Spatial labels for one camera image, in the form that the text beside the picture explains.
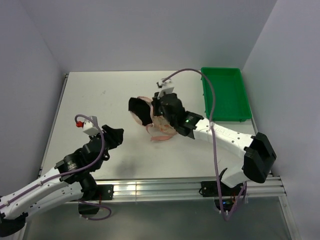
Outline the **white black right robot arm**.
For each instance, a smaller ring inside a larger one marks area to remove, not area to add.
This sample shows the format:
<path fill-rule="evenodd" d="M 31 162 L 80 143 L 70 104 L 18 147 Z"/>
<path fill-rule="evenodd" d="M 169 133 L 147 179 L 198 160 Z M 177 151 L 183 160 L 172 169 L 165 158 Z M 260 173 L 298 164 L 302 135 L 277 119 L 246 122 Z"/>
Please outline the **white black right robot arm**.
<path fill-rule="evenodd" d="M 277 158 L 268 137 L 241 133 L 211 122 L 209 119 L 185 110 L 176 93 L 156 92 L 151 102 L 154 113 L 164 117 L 184 137 L 214 143 L 240 159 L 219 176 L 217 191 L 229 194 L 242 182 L 253 181 L 263 184 Z"/>

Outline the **floral pink mesh laundry bag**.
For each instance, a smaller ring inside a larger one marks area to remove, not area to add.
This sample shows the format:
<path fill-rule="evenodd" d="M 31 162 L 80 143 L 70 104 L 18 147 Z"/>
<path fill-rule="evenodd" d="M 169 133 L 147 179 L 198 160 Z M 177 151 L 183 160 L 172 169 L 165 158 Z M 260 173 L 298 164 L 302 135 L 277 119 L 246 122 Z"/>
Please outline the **floral pink mesh laundry bag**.
<path fill-rule="evenodd" d="M 150 141 L 167 141 L 173 138 L 175 135 L 178 134 L 178 132 L 170 125 L 170 123 L 163 116 L 154 116 L 152 99 L 148 99 L 150 100 L 152 124 L 143 127 L 150 135 Z"/>

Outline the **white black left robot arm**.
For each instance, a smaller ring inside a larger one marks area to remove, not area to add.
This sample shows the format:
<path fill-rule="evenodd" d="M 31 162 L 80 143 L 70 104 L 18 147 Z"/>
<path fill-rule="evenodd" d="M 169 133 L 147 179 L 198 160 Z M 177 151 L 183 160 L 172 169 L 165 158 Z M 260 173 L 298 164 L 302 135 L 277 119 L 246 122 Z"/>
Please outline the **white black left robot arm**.
<path fill-rule="evenodd" d="M 123 143 L 124 129 L 102 126 L 88 143 L 66 155 L 43 176 L 0 198 L 0 236 L 19 232 L 32 217 L 70 201 L 91 201 L 98 186 L 91 175 Z"/>

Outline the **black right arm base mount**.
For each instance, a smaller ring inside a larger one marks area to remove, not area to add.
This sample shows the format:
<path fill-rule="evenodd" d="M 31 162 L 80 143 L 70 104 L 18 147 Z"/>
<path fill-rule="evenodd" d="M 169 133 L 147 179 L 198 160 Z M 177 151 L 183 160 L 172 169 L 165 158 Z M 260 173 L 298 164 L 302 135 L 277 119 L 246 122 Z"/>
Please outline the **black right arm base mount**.
<path fill-rule="evenodd" d="M 202 181 L 198 193 L 204 198 L 214 198 L 215 207 L 220 211 L 218 186 L 216 181 Z M 233 188 L 229 188 L 224 183 L 220 183 L 222 194 L 222 206 L 224 211 L 230 212 L 236 203 L 237 196 L 243 189 L 244 184 L 240 183 Z"/>

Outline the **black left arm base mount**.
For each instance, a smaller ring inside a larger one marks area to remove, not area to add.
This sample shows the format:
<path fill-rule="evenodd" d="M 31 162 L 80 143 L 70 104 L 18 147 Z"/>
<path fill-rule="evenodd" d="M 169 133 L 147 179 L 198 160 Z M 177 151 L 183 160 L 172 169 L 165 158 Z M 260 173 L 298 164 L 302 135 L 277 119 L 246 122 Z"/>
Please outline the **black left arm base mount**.
<path fill-rule="evenodd" d="M 114 195 L 113 184 L 99 184 L 90 198 L 78 200 L 78 213 L 89 220 L 100 220 L 111 216 L 111 209 L 104 204 L 111 201 Z M 97 216 L 100 210 L 106 210 L 106 216 Z"/>

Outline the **black bra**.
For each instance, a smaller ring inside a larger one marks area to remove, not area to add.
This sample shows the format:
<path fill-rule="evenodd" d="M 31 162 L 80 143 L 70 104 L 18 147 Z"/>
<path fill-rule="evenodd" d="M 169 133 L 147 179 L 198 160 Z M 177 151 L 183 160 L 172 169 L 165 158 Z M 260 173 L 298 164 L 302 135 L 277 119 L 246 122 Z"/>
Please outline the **black bra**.
<path fill-rule="evenodd" d="M 141 126 L 146 127 L 153 123 L 149 98 L 131 97 L 128 101 L 128 111 L 133 119 Z"/>

